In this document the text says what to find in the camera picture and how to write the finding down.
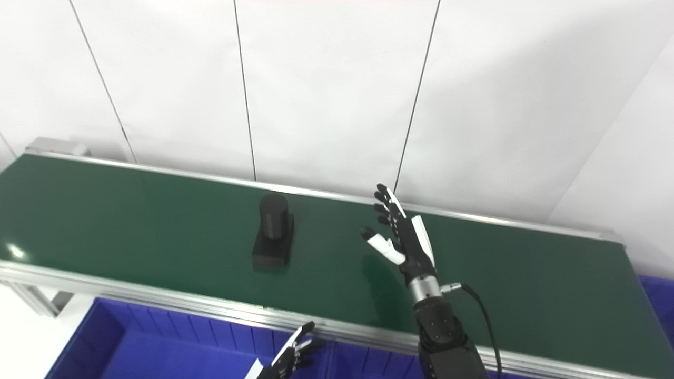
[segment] black cable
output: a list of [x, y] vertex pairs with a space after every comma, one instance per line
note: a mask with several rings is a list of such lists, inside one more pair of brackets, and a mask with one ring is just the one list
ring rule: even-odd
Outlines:
[[501, 353], [499, 352], [499, 348], [496, 345], [496, 338], [494, 337], [494, 329], [491, 327], [491, 321], [489, 320], [489, 315], [487, 314], [487, 308], [485, 308], [485, 304], [483, 304], [477, 292], [475, 292], [468, 285], [461, 283], [461, 289], [463, 289], [464, 291], [466, 291], [467, 294], [472, 296], [472, 298], [475, 299], [475, 301], [477, 301], [477, 303], [480, 305], [482, 315], [485, 317], [485, 322], [487, 323], [487, 330], [489, 331], [489, 338], [491, 339], [491, 345], [494, 348], [494, 355], [496, 356], [496, 371], [497, 371], [496, 377], [498, 379], [501, 379], [501, 375], [503, 374], [503, 366], [501, 365]]

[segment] cable connector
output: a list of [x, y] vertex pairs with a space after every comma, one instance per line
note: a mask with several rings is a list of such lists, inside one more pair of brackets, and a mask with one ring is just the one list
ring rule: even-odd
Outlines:
[[457, 289], [461, 289], [461, 283], [452, 283], [452, 284], [444, 285], [444, 286], [440, 287], [440, 292], [448, 293], [448, 292], [456, 291]]

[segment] white fingertip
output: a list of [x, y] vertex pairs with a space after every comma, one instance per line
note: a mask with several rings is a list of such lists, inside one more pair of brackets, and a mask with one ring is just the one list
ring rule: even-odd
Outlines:
[[400, 202], [398, 201], [398, 198], [396, 195], [391, 191], [389, 187], [386, 188], [386, 191], [388, 192], [388, 197], [391, 198], [391, 202], [393, 202], [395, 205], [398, 206], [398, 210], [400, 211], [400, 214], [402, 215], [402, 218], [407, 218], [407, 215], [405, 214], [405, 211], [402, 209], [402, 205], [400, 205]]
[[415, 228], [415, 233], [421, 244], [421, 249], [426, 253], [428, 258], [430, 258], [433, 267], [435, 267], [435, 257], [433, 257], [433, 248], [431, 247], [431, 240], [428, 239], [428, 234], [426, 233], [426, 226], [423, 224], [421, 215], [418, 214], [412, 218], [412, 226]]
[[368, 239], [367, 243], [381, 253], [384, 258], [395, 263], [395, 265], [400, 265], [405, 262], [405, 255], [396, 250], [393, 246], [393, 242], [390, 239], [384, 238], [381, 234], [377, 234]]
[[312, 341], [313, 341], [313, 340], [311, 340], [311, 339], [307, 339], [306, 341], [300, 343], [299, 345], [297, 345], [297, 346], [295, 347], [295, 351], [300, 351], [300, 350], [306, 348], [307, 346], [309, 346], [309, 344], [310, 344]]
[[259, 376], [259, 373], [262, 372], [262, 369], [264, 366], [262, 363], [260, 363], [259, 359], [256, 359], [253, 362], [253, 365], [251, 366], [250, 370], [248, 370], [248, 374], [246, 374], [246, 377], [244, 379], [257, 379]]
[[299, 337], [300, 333], [302, 333], [302, 326], [297, 328], [297, 330], [290, 336], [290, 338], [283, 344], [283, 347], [281, 347], [281, 350], [278, 351], [278, 354], [276, 354], [276, 357], [274, 357], [274, 360], [272, 361], [272, 365], [276, 363], [281, 358], [281, 355], [283, 355], [283, 352], [286, 351], [289, 347], [292, 347], [293, 344], [297, 342], [297, 337]]

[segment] robotic finger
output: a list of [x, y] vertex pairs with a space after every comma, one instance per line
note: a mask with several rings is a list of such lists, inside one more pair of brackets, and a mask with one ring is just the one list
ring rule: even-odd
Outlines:
[[269, 366], [263, 366], [256, 359], [245, 379], [287, 379], [298, 368], [311, 365], [307, 355], [317, 352], [323, 345], [319, 339], [300, 340], [315, 327], [313, 321], [300, 326], [283, 344], [276, 357]]

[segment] metal bracket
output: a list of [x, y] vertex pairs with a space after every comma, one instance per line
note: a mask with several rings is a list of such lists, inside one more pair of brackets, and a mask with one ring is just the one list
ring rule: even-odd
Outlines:
[[34, 285], [25, 285], [16, 282], [3, 281], [18, 297], [30, 306], [38, 315], [55, 318], [68, 301], [73, 297], [72, 292], [59, 291], [52, 300]]

